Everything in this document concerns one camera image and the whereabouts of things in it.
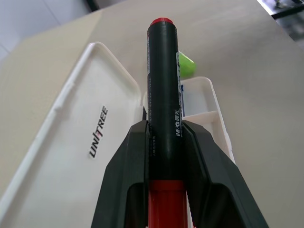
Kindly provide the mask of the black marker with red cap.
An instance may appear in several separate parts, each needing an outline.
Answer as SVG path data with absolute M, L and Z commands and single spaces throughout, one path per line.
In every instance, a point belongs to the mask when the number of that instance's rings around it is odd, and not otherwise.
M 148 28 L 147 68 L 148 227 L 188 228 L 178 38 L 168 18 L 157 18 Z

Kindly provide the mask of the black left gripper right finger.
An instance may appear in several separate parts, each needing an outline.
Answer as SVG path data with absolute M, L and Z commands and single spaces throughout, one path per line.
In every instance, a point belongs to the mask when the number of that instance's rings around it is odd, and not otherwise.
M 237 165 L 203 126 L 184 121 L 185 185 L 196 228 L 266 228 Z

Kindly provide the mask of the white plastic pencil case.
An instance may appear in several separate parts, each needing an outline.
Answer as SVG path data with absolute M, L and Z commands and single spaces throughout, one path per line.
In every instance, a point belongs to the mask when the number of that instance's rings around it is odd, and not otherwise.
M 0 199 L 0 228 L 90 228 L 106 167 L 147 95 L 90 43 Z

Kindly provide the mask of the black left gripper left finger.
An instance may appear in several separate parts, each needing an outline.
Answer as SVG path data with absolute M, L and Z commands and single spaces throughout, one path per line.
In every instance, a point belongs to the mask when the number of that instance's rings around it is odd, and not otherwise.
M 146 228 L 148 143 L 147 121 L 131 126 L 105 169 L 91 228 Z

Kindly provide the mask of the green highlighter marker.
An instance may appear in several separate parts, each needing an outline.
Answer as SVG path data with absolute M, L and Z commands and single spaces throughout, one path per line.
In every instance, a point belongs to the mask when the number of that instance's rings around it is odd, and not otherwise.
M 196 70 L 196 64 L 189 57 L 179 52 L 180 77 L 186 79 L 192 77 Z

